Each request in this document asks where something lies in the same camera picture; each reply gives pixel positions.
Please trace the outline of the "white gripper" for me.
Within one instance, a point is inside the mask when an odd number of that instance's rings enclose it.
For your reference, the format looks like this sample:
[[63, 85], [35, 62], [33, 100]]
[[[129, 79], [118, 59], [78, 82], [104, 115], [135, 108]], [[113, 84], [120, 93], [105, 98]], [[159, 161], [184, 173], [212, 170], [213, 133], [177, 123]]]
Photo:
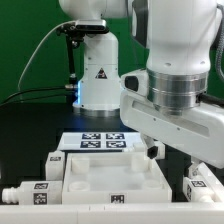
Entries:
[[201, 102], [207, 75], [167, 75], [136, 70], [121, 77], [120, 117], [140, 132], [146, 155], [158, 155], [154, 139], [191, 155], [188, 177], [201, 160], [224, 168], [224, 108]]

